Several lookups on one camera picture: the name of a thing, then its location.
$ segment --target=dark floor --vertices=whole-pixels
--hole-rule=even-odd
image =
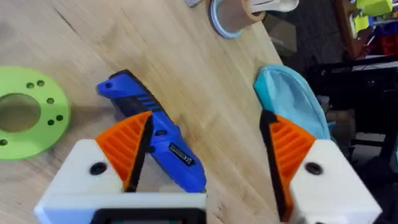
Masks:
[[[332,0],[300,0],[291,12],[271,14],[296,26],[297,53],[282,58],[284,65],[303,74],[314,63],[342,61],[343,43]]]

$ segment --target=green object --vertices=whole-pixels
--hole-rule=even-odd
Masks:
[[[11,133],[0,129],[0,159],[24,159],[54,145],[70,120],[62,89],[48,76],[29,68],[0,67],[0,97],[31,96],[40,105],[40,118],[31,128]]]
[[[369,18],[368,16],[357,16],[354,18],[354,24],[356,32],[367,29],[369,27]]]
[[[392,0],[357,0],[356,7],[365,16],[381,16],[392,11]]]

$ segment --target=orange gripper pad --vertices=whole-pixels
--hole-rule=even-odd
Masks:
[[[151,111],[146,111],[128,117],[95,139],[116,173],[120,176],[124,190],[130,187],[130,178],[134,172],[133,168],[139,162],[137,158],[140,157],[140,154],[145,156],[145,151],[140,151],[140,143],[144,135],[146,122],[151,115]]]
[[[293,209],[289,184],[305,155],[315,142],[315,137],[295,123],[276,115],[278,122],[270,124],[275,161],[285,195],[286,212],[282,219],[287,222]]]
[[[295,123],[263,110],[260,130],[266,144],[279,218],[288,222],[293,210],[289,185],[315,137]]]

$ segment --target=black screw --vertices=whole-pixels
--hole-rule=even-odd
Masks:
[[[106,87],[106,88],[111,88],[111,87],[112,87],[112,83],[107,83],[107,84],[105,84],[105,87]]]
[[[305,165],[305,169],[313,175],[321,175],[323,173],[322,167],[315,162],[308,162]]]
[[[62,120],[63,120],[63,116],[60,115],[60,114],[58,114],[57,117],[56,117],[56,119],[57,119],[57,121],[62,121]]]
[[[43,81],[43,80],[37,81],[37,85],[38,85],[38,86],[44,86],[44,81]]]
[[[104,162],[96,162],[94,165],[90,167],[90,174],[91,175],[100,175],[106,171],[106,163]]]

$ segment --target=yellow object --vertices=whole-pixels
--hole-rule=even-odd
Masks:
[[[365,16],[381,16],[392,12],[392,0],[357,0],[356,7],[362,9]]]
[[[366,29],[369,27],[369,17],[368,16],[357,16],[354,18],[354,26],[355,26],[355,32],[359,32],[363,29]]]

